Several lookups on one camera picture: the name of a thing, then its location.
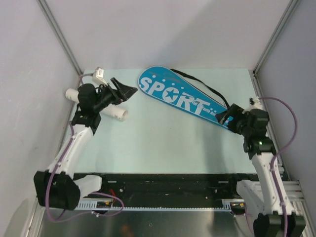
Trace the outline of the white cardboard shuttlecock tube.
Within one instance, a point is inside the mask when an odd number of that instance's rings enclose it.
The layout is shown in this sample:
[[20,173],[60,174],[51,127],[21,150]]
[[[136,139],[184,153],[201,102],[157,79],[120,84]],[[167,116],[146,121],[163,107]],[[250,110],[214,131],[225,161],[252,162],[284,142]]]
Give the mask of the white cardboard shuttlecock tube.
[[[77,90],[69,88],[65,92],[65,97],[78,104],[78,94],[79,92]],[[101,113],[120,121],[125,121],[128,117],[128,110],[112,104],[104,108]]]

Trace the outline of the blue sport racket bag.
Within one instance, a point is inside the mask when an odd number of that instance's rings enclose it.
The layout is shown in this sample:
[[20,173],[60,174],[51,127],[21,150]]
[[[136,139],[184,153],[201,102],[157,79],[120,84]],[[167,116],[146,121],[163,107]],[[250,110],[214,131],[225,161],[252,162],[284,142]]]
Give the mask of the blue sport racket bag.
[[163,66],[149,67],[139,76],[138,86],[152,98],[227,129],[228,121],[221,125],[215,117],[227,107],[172,69]]

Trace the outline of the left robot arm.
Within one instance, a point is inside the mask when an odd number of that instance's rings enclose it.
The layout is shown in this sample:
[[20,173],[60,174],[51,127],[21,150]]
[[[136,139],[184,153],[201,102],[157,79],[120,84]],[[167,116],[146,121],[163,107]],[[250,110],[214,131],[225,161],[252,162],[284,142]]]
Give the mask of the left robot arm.
[[109,105],[117,106],[129,100],[137,88],[111,78],[94,86],[91,83],[70,90],[67,96],[77,102],[70,122],[71,135],[45,171],[37,171],[34,185],[39,204],[46,208],[74,210],[79,201],[92,193],[102,198],[109,185],[98,175],[74,179],[75,166],[86,144],[93,138],[101,122],[101,112]]

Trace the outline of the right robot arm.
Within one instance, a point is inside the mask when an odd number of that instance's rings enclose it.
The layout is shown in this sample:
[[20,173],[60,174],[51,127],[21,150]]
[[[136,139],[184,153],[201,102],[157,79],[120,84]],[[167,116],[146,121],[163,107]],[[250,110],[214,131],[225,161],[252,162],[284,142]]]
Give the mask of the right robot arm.
[[232,104],[216,115],[220,124],[244,138],[243,149],[254,166],[258,182],[234,181],[228,185],[233,198],[242,197],[253,217],[256,237],[299,237],[306,222],[290,202],[277,164],[277,152],[267,136],[270,117],[260,102],[251,102],[248,109]]

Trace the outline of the aluminium frame post right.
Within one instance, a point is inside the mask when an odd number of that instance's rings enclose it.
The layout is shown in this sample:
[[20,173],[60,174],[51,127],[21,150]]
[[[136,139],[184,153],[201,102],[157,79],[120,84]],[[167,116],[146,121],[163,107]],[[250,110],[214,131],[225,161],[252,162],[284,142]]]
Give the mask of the aluminium frame post right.
[[278,39],[280,38],[282,32],[285,30],[285,27],[289,23],[290,19],[292,18],[294,12],[296,11],[296,8],[301,3],[300,0],[290,0],[284,13],[282,14],[276,28],[274,29],[267,45],[265,46],[258,62],[256,63],[254,69],[252,70],[252,73],[254,75],[257,75],[264,65],[265,61],[269,57],[270,53],[272,52],[274,46],[276,45]]

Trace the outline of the aluminium frame post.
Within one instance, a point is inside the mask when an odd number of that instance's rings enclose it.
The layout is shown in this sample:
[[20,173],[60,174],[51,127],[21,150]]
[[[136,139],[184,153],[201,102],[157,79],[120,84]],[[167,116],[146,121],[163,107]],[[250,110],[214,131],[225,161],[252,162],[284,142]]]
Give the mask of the aluminium frame post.
[[272,52],[274,46],[276,45],[278,39],[280,38],[282,32],[285,30],[285,27],[289,23],[290,19],[292,18],[294,12],[296,11],[296,8],[301,3],[300,0],[290,0],[284,13],[282,14],[276,28],[274,29],[267,45],[265,46],[258,62],[256,63],[254,69],[252,70],[252,73],[254,75],[257,75],[264,65],[265,61],[269,57],[270,53]]
[[67,58],[69,59],[72,67],[74,68],[75,72],[77,73],[77,75],[81,75],[82,74],[82,70],[58,24],[58,22],[56,21],[54,14],[52,12],[52,10],[50,9],[48,3],[46,0],[36,0],[36,2],[38,3],[41,11],[43,12],[48,24],[50,25],[53,33],[55,34],[58,42],[60,43],[63,51],[65,52]]

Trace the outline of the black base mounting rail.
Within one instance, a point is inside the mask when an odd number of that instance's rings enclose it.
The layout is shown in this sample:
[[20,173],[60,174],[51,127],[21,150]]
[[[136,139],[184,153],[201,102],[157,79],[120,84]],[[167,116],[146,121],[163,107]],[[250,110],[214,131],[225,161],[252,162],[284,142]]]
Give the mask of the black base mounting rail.
[[97,173],[102,178],[100,192],[115,195],[123,203],[185,202],[210,198],[239,198],[237,182],[256,179],[245,173],[223,174],[106,174]]

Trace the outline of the aluminium frame post left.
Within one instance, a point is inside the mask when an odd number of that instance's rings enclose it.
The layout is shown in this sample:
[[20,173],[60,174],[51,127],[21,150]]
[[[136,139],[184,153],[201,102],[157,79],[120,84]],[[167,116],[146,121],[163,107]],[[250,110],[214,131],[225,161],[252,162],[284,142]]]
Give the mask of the aluminium frame post left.
[[38,3],[41,11],[43,12],[48,24],[50,25],[53,33],[55,34],[58,42],[60,43],[63,51],[65,52],[67,58],[69,59],[72,67],[74,68],[75,72],[77,73],[77,75],[81,75],[82,74],[82,70],[58,24],[58,22],[56,21],[54,14],[52,12],[52,10],[50,9],[48,3],[46,0],[36,0],[36,2]]

